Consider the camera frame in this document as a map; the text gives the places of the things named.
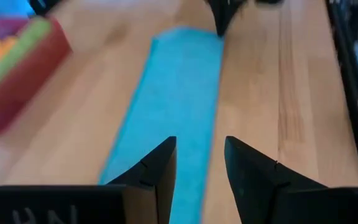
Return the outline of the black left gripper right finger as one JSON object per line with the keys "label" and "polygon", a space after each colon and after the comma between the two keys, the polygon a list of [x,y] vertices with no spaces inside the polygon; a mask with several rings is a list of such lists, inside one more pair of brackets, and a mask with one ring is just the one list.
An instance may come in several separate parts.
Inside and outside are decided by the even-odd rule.
{"label": "black left gripper right finger", "polygon": [[234,136],[224,158],[242,224],[358,224],[358,187],[329,188]]}

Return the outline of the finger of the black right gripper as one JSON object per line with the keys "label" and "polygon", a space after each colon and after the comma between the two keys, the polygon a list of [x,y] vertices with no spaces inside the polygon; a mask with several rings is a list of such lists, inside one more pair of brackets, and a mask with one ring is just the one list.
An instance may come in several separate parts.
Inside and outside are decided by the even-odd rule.
{"label": "finger of the black right gripper", "polygon": [[214,17],[216,32],[218,36],[223,36],[226,29],[226,9],[227,0],[207,0]]}
{"label": "finger of the black right gripper", "polygon": [[247,0],[226,0],[224,10],[224,34],[226,33],[236,12],[247,3]]}

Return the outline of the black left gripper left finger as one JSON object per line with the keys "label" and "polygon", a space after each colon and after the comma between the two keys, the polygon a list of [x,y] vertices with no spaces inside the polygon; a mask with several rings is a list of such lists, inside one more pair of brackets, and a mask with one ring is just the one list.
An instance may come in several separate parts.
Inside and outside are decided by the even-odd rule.
{"label": "black left gripper left finger", "polygon": [[0,224],[169,224],[176,141],[105,185],[0,185]]}

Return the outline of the teal microfiber towel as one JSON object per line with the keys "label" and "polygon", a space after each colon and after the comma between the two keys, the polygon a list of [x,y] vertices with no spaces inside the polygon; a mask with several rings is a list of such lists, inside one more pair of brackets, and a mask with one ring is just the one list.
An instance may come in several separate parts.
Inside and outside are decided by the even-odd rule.
{"label": "teal microfiber towel", "polygon": [[153,37],[100,184],[174,136],[177,171],[170,224],[200,224],[223,50],[222,38],[201,29],[177,27]]}

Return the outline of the green microfiber towel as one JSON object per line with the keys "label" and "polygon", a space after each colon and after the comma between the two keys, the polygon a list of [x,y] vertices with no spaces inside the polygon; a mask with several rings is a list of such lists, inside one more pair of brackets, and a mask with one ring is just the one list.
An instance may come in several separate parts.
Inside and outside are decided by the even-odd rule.
{"label": "green microfiber towel", "polygon": [[52,29],[52,23],[46,19],[36,18],[19,31],[12,49],[0,59],[0,81],[14,68],[38,42],[40,42]]}

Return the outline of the pink plastic basket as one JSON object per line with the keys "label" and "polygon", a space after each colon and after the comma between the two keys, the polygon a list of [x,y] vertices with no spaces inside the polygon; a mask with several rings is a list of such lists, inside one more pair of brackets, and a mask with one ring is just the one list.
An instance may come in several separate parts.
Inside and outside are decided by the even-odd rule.
{"label": "pink plastic basket", "polygon": [[[0,17],[0,43],[7,37],[15,37],[30,20],[39,17]],[[71,54],[72,49],[59,22],[52,17],[40,18],[52,23],[51,31],[0,81],[0,132],[11,125]]]}

